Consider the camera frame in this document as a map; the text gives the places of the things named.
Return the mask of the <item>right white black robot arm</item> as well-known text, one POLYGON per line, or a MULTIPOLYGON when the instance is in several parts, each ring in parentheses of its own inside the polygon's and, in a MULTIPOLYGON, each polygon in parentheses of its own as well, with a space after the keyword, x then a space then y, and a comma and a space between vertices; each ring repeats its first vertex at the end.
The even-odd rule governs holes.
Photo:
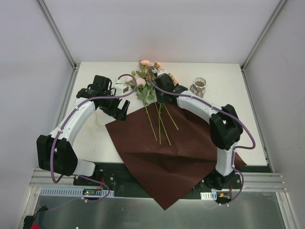
POLYGON ((174 85, 171 77, 164 71, 153 75, 155 85, 159 87, 155 90, 158 102, 167 102, 187 110, 209 124, 211 140, 217 147, 217 162, 215 169, 205 177, 204 182, 213 189, 226 188, 235 175, 233 148, 243 133, 242 126, 233 119, 238 117, 234 107, 227 104, 218 111, 186 87, 174 85))

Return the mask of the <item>small pink bud stem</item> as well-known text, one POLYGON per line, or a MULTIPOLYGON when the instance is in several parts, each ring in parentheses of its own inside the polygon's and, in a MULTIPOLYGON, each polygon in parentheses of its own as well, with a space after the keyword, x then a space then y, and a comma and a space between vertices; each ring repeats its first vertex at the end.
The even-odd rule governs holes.
MULTIPOLYGON (((175 78, 172 74, 170 74, 170 73, 169 73, 169 77, 170 77, 170 79, 172 80, 172 82, 174 83, 174 85, 176 85, 176 84, 177 84, 176 78, 175 78)), ((175 126, 175 128, 176 128, 177 130, 179 130, 179 127, 177 126, 176 122, 174 121, 173 117, 171 116, 171 114, 170 114, 168 108, 166 107, 166 104, 164 104, 163 106, 164 106, 164 108, 165 108, 167 114, 169 115, 169 117, 170 117, 170 119, 171 119, 173 125, 175 126)))

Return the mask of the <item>large peach rose stem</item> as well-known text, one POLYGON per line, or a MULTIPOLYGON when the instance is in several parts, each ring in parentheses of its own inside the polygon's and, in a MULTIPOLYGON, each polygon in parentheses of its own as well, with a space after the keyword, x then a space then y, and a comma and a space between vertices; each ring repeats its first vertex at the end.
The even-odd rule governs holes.
MULTIPOLYGON (((151 78, 151 80, 153 80, 154 79, 154 76, 153 76, 153 70, 157 70, 157 69, 155 69, 154 67, 153 67, 153 64, 154 64, 155 62, 150 62, 150 61, 148 61, 148 60, 142 60, 142 61, 139 61, 139 70, 138 71, 140 71, 140 72, 145 72, 145 74, 146 74, 146 80, 149 82, 149 80, 148 80, 148 75, 150 76, 150 78, 151 78)), ((155 107, 155 101, 157 101, 157 99, 156 99, 156 95, 155 95, 155 99, 154 99, 154 101, 149 101, 149 104, 153 104, 153 106, 155 107)), ((160 105, 160 107, 161 107, 161 111, 162 111, 162 109, 164 108, 164 104, 159 104, 160 105)), ((164 131, 164 134, 165 134, 165 137, 166 137, 166 139, 167 139, 167 141, 168 141, 168 144, 171 146, 172 144, 171 144, 171 141, 170 141, 170 138, 169 138, 169 135, 168 135, 168 133, 167 133, 167 130, 166 130, 166 128, 165 128, 165 124, 163 123, 163 120, 161 120, 161 123, 162 123, 162 127, 161 127, 161 130, 163 130, 164 131)))

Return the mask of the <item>cream printed ribbon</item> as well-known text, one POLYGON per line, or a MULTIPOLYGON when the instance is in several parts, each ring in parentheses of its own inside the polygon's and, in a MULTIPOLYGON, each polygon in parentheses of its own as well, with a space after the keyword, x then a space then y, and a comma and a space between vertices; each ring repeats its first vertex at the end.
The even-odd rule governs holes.
POLYGON ((106 129, 105 124, 103 123, 100 115, 98 113, 95 113, 95 125, 101 129, 106 129))

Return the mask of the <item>pale pink flower stem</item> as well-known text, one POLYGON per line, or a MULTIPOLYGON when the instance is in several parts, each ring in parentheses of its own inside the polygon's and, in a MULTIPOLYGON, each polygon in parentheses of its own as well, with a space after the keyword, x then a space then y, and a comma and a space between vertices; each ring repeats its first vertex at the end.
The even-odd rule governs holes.
POLYGON ((146 74, 145 72, 140 71, 132 71, 131 75, 136 79, 136 83, 132 83, 132 78, 127 77, 125 80, 125 83, 130 86, 132 89, 136 88, 136 96, 138 100, 141 100, 143 103, 143 106, 145 108, 145 112, 147 114, 147 117, 149 119, 149 123, 152 129, 152 133, 154 135, 155 140, 157 141, 157 136, 152 124, 151 116, 148 111, 148 105, 149 101, 154 101, 155 99, 155 92, 153 92, 153 89, 151 87, 151 84, 146 80, 146 74))

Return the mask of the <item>beige faceted vase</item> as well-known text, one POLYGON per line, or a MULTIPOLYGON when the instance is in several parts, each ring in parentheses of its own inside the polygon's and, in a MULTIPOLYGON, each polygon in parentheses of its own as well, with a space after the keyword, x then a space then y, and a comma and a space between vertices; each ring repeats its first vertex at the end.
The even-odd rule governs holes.
POLYGON ((193 83, 190 86, 190 91, 200 97, 203 98, 206 92, 207 81, 202 77, 197 77, 193 80, 193 83))

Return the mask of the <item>red wrapping paper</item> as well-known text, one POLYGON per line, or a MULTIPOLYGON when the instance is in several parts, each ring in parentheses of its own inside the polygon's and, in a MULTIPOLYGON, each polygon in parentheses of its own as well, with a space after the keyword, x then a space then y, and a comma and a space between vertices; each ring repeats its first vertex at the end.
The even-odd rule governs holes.
POLYGON ((163 209, 215 168, 217 149, 208 123, 174 105, 157 112, 150 104, 106 129, 129 172, 163 209))

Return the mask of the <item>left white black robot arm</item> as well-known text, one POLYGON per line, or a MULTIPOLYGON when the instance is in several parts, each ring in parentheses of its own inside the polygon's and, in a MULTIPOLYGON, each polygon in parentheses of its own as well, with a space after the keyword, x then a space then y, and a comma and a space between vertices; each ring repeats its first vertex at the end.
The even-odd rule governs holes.
POLYGON ((82 126, 97 109, 118 121, 125 121, 130 101, 126 100, 122 108, 119 104, 123 97, 129 95, 128 91, 128 85, 122 80, 117 79, 113 84, 111 79, 100 75, 96 75, 86 88, 80 89, 71 110, 60 124, 48 135, 38 137, 40 169, 53 175, 84 176, 89 185, 97 185, 101 179, 99 166, 79 159, 72 146, 82 126))

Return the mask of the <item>tall peach rose stem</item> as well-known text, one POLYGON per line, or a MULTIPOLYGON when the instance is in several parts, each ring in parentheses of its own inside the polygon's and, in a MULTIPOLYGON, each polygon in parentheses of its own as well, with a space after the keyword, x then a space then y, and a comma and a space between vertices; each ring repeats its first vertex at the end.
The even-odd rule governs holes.
MULTIPOLYGON (((157 70, 162 69, 162 65, 161 65, 160 62, 155 62, 155 63, 153 64, 153 67, 154 67, 155 69, 157 69, 157 70)), ((155 101, 155 107, 156 107, 156 110, 157 110, 157 113, 158 113, 159 144, 161 144, 161 143, 162 143, 162 137, 161 137, 161 127, 162 127, 161 120, 162 120, 162 119, 161 119, 161 116, 160 116, 161 107, 160 107, 160 105, 158 105, 157 101, 155 101)))

